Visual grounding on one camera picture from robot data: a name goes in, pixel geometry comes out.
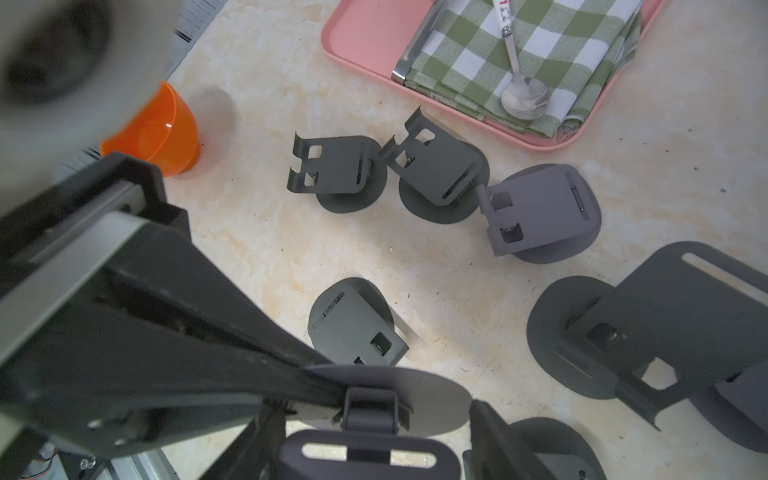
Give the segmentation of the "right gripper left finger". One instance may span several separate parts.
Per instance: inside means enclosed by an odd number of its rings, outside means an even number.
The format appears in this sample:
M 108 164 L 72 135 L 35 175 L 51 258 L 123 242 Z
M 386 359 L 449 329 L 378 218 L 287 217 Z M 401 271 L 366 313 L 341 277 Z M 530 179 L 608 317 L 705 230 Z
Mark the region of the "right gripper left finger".
M 285 406 L 266 404 L 200 479 L 276 479 L 285 439 Z

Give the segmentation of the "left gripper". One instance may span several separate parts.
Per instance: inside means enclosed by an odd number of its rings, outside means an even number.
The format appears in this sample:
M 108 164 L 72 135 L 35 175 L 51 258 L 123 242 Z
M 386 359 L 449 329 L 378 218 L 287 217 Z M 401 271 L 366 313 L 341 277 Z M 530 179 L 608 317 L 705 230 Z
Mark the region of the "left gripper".
M 4 215 L 2 411 L 106 458 L 249 421 L 266 404 L 337 412 L 344 388 L 306 371 L 328 359 L 190 239 L 160 170 L 125 153 Z M 86 302 L 66 306 L 79 294 Z

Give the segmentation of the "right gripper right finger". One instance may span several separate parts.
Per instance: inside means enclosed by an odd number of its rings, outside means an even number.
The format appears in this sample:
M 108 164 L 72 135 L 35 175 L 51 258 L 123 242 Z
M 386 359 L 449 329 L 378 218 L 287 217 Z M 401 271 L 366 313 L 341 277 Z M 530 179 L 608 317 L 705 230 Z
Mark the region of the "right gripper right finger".
M 469 419 L 475 479 L 555 479 L 489 403 L 473 400 Z

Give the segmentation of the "dark green phone stand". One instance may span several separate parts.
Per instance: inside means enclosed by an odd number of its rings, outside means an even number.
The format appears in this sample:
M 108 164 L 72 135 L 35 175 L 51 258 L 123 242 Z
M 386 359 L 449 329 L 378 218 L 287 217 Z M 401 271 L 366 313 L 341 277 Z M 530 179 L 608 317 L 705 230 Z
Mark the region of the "dark green phone stand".
M 563 278 L 543 291 L 527 323 L 539 366 L 570 390 L 618 399 L 653 424 L 668 407 L 766 361 L 766 305 L 686 255 L 767 290 L 766 274 L 693 241 L 662 247 L 616 287 Z
M 352 213 L 371 206 L 383 193 L 388 170 L 380 144 L 366 136 L 304 139 L 294 136 L 299 171 L 290 170 L 287 189 L 313 194 L 327 211 Z
M 462 141 L 416 110 L 405 121 L 408 136 L 390 139 L 379 158 L 400 177 L 400 199 L 413 215 L 454 224 L 477 208 L 474 190 L 488 184 L 490 167 L 477 147 Z
M 385 297 L 361 277 L 326 289 L 312 305 L 307 331 L 314 349 L 335 364 L 394 366 L 409 350 Z
M 507 430 L 519 436 L 557 479 L 607 479 L 586 439 L 559 420 L 529 418 L 510 423 Z

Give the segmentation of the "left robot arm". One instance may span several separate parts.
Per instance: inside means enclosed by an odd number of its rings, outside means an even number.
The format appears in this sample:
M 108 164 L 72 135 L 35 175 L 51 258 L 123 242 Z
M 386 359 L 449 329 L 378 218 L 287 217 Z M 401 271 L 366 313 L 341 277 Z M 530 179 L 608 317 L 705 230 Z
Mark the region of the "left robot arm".
M 236 425 L 272 456 L 330 439 L 345 390 L 193 245 L 158 168 L 112 154 L 36 190 L 157 91 L 177 8 L 1 5 L 1 411 L 102 458 Z

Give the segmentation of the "orange plastic bowl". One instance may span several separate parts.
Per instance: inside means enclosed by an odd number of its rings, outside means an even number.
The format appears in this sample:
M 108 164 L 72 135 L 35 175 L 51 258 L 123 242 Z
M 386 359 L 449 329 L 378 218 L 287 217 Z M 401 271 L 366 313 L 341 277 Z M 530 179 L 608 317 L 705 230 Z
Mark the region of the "orange plastic bowl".
M 118 133 L 103 140 L 103 157 L 114 152 L 157 166 L 164 177 L 190 170 L 201 150 L 195 117 L 179 93 L 162 81 L 155 96 Z

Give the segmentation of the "pink tray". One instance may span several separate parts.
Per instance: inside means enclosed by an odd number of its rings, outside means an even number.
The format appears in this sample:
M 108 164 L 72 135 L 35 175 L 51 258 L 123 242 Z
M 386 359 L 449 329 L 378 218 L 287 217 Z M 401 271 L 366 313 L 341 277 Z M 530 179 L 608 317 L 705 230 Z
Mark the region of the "pink tray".
M 592 119 L 562 140 L 518 133 L 489 119 L 479 121 L 403 86 L 393 76 L 402 55 L 428 24 L 440 1 L 341 1 L 322 29 L 320 43 L 325 54 L 372 80 L 386 84 L 423 105 L 437 108 L 468 122 L 529 153 L 562 150 L 578 140 Z

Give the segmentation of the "green checkered cloth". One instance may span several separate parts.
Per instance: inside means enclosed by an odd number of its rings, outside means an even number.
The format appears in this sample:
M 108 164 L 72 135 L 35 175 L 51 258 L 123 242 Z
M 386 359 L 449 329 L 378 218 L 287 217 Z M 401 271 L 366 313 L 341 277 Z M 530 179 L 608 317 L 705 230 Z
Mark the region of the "green checkered cloth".
M 639 1 L 513 1 L 520 70 L 550 94 L 544 115 L 517 119 L 502 107 L 512 80 L 490 1 L 452 1 L 405 77 L 408 88 L 477 120 L 553 138 L 578 130 L 611 77 L 635 55 Z

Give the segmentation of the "white handled spoon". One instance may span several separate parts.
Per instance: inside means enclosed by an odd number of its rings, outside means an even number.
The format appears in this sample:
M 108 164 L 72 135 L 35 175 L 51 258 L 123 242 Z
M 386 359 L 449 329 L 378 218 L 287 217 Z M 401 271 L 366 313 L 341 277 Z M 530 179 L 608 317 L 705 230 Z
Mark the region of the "white handled spoon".
M 520 120 L 532 121 L 541 118 L 549 105 L 549 91 L 542 81 L 524 76 L 520 69 L 513 36 L 510 2 L 493 0 L 492 3 L 512 73 L 510 83 L 504 87 L 500 96 L 502 107 L 510 116 Z

